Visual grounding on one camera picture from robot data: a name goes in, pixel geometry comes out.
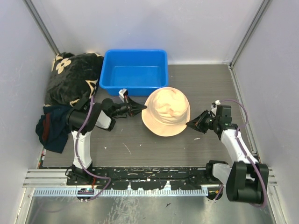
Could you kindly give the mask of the black floral blanket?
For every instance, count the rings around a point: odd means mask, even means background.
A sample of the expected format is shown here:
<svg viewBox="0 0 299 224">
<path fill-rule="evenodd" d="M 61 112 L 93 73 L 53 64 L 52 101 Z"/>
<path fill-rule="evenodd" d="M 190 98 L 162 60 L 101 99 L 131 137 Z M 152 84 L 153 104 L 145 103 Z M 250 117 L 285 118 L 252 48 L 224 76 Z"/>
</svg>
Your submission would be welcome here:
<svg viewBox="0 0 299 224">
<path fill-rule="evenodd" d="M 104 57 L 97 53 L 57 54 L 46 88 L 45 106 L 74 106 L 82 98 L 91 98 L 99 87 Z"/>
</svg>

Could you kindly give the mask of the beige bucket hat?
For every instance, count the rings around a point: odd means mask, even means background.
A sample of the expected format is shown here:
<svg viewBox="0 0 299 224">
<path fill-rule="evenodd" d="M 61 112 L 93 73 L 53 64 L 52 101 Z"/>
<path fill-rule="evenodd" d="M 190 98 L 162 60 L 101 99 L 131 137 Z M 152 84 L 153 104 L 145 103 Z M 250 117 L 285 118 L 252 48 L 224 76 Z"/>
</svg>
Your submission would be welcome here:
<svg viewBox="0 0 299 224">
<path fill-rule="evenodd" d="M 180 134 L 190 121 L 191 107 L 185 94 L 173 87 L 152 92 L 142 111 L 144 125 L 154 134 L 171 137 Z"/>
</svg>

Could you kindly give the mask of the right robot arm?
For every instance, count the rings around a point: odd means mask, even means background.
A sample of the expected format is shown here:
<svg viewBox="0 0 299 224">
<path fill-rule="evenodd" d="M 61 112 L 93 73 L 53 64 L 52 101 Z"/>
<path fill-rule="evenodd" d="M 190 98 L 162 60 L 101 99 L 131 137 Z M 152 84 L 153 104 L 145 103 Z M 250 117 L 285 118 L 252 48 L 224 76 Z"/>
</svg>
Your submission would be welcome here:
<svg viewBox="0 0 299 224">
<path fill-rule="evenodd" d="M 200 133 L 212 130 L 233 162 L 230 166 L 222 161 L 209 161 L 205 172 L 207 182 L 215 184 L 220 181 L 231 202 L 262 207 L 267 202 L 269 168 L 261 164 L 247 148 L 239 126 L 232 122 L 231 110 L 231 106 L 217 101 L 212 104 L 211 110 L 203 111 L 186 126 Z"/>
</svg>

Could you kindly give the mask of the blue plastic bin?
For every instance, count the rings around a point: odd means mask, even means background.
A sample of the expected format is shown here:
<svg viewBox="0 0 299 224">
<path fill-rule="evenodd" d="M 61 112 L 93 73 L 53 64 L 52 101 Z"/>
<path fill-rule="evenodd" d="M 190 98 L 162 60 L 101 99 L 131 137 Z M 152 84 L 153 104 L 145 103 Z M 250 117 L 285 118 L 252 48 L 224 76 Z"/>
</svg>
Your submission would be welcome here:
<svg viewBox="0 0 299 224">
<path fill-rule="evenodd" d="M 117 96 L 149 96 L 169 85 L 168 55 L 161 49 L 111 49 L 105 53 L 99 86 Z"/>
</svg>

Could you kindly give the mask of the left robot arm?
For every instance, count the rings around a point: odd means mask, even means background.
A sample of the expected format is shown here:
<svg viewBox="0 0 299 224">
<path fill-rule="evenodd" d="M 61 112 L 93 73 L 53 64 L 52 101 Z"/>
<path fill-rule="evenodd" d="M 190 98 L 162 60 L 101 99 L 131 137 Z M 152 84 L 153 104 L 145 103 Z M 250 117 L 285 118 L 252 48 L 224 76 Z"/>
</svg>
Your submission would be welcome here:
<svg viewBox="0 0 299 224">
<path fill-rule="evenodd" d="M 133 101 L 126 96 L 122 103 L 115 103 L 106 98 L 101 103 L 83 98 L 68 112 L 66 124 L 70 128 L 74 142 L 74 160 L 71 171 L 67 175 L 70 179 L 88 185 L 93 181 L 93 162 L 90 154 L 91 133 L 95 127 L 111 131 L 118 118 L 133 117 L 147 106 Z"/>
</svg>

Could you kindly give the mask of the navy and red cloth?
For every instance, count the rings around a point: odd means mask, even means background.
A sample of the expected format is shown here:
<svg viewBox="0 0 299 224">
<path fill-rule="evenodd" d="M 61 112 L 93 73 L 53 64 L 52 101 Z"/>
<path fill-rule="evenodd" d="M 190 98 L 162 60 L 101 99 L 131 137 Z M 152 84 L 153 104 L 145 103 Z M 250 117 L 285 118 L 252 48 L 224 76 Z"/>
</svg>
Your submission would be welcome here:
<svg viewBox="0 0 299 224">
<path fill-rule="evenodd" d="M 36 134 L 46 150 L 61 154 L 71 132 L 66 124 L 70 106 L 56 105 L 43 107 L 43 115 L 36 125 Z"/>
</svg>

